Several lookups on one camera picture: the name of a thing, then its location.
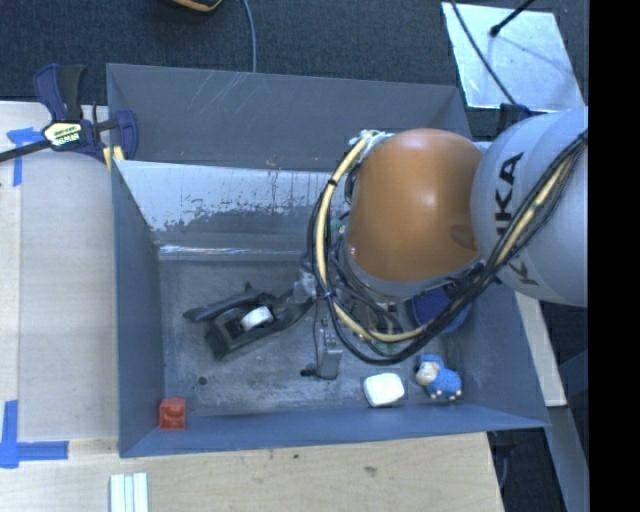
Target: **blue toy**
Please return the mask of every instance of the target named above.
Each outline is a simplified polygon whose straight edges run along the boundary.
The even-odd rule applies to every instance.
[[[462,381],[457,372],[450,370],[436,354],[423,354],[416,373],[416,382],[431,398],[455,400],[462,395]]]

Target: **black carpet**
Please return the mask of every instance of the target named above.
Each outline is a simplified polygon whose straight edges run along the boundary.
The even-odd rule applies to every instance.
[[[516,8],[517,0],[476,5]],[[257,71],[289,75],[459,85],[436,0],[248,0]],[[35,101],[33,74],[56,62],[87,67],[80,100],[107,103],[106,63],[251,71],[242,0],[196,15],[161,0],[2,2],[0,99]],[[589,104],[589,0],[538,0],[553,12]],[[468,110],[472,134],[491,140],[497,111]],[[587,348],[587,310],[543,304],[559,364]],[[588,392],[571,409],[588,457]],[[507,512],[564,511],[542,430],[490,433]],[[503,472],[503,460],[507,470]]]

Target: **blue tape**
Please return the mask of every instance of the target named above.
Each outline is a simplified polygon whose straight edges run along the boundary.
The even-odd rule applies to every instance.
[[[7,137],[13,142],[17,148],[32,142],[40,142],[44,140],[42,133],[33,128],[22,128],[19,130],[10,130]],[[13,164],[13,186],[17,187],[22,183],[22,157],[16,158]]]
[[[39,443],[18,442],[18,401],[4,404],[4,423],[0,442],[0,468],[15,469],[22,461],[65,460],[69,441],[45,441]]]

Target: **red cube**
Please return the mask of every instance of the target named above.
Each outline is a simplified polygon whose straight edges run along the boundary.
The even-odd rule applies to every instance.
[[[160,402],[160,430],[184,430],[187,423],[187,400],[181,397],[163,398]]]

